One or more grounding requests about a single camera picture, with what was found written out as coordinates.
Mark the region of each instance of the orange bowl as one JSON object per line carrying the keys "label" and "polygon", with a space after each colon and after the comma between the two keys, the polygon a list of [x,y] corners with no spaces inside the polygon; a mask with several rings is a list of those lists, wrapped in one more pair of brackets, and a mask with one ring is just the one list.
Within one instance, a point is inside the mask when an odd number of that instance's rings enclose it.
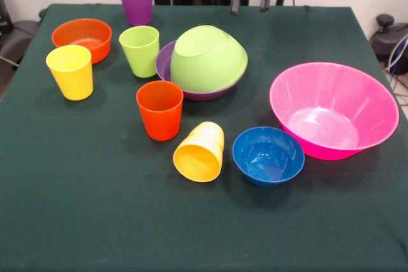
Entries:
{"label": "orange bowl", "polygon": [[92,18],[70,20],[60,25],[52,33],[52,43],[56,47],[80,45],[91,51],[92,63],[98,63],[108,56],[112,29],[106,22]]}

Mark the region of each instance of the tipped-over yellow cup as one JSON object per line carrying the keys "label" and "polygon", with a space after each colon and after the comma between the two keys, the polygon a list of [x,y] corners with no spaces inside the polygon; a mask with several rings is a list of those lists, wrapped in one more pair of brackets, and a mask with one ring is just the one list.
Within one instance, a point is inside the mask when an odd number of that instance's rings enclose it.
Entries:
{"label": "tipped-over yellow cup", "polygon": [[189,180],[210,182],[221,172],[223,150],[221,127],[213,122],[203,122],[174,151],[174,166]]}
{"label": "tipped-over yellow cup", "polygon": [[91,52],[78,45],[52,50],[45,60],[66,99],[83,100],[94,90]]}

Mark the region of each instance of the bowl bottom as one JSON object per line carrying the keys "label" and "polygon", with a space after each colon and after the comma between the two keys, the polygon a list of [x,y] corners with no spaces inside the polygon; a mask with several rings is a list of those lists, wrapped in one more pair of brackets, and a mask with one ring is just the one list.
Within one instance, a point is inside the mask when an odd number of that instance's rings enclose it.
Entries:
{"label": "bowl bottom", "polygon": [[294,113],[288,128],[295,135],[321,146],[352,149],[360,135],[356,126],[343,114],[327,108],[304,108]]}
{"label": "bowl bottom", "polygon": [[95,47],[98,47],[103,44],[102,39],[97,39],[97,38],[80,38],[77,39],[76,41],[72,41],[71,45],[80,45],[88,49],[92,49]]}
{"label": "bowl bottom", "polygon": [[271,143],[255,143],[242,154],[246,173],[258,180],[279,182],[293,175],[292,159],[282,148]]}

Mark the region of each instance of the purple bowl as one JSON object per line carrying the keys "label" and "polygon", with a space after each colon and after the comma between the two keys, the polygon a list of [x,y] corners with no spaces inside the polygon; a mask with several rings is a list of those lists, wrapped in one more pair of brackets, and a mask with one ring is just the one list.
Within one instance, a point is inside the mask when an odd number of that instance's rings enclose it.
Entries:
{"label": "purple bowl", "polygon": [[[164,46],[160,50],[155,61],[157,75],[159,76],[160,79],[164,81],[171,82],[170,62],[171,56],[173,55],[175,44],[176,41],[172,41],[168,43],[166,46]],[[195,101],[213,100],[229,92],[234,86],[237,85],[241,78],[242,76],[240,76],[240,78],[234,84],[231,84],[229,87],[226,87],[225,89],[221,90],[216,90],[213,92],[188,92],[186,90],[183,90],[184,97]]]}

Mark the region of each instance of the blue bowl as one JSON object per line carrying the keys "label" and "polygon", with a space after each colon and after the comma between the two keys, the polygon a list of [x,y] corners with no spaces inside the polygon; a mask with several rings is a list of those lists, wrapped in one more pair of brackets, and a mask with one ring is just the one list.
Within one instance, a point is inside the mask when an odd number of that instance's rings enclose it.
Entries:
{"label": "blue bowl", "polygon": [[305,164],[299,143],[274,127],[246,130],[236,138],[232,152],[240,171],[260,187],[274,187],[291,180]]}

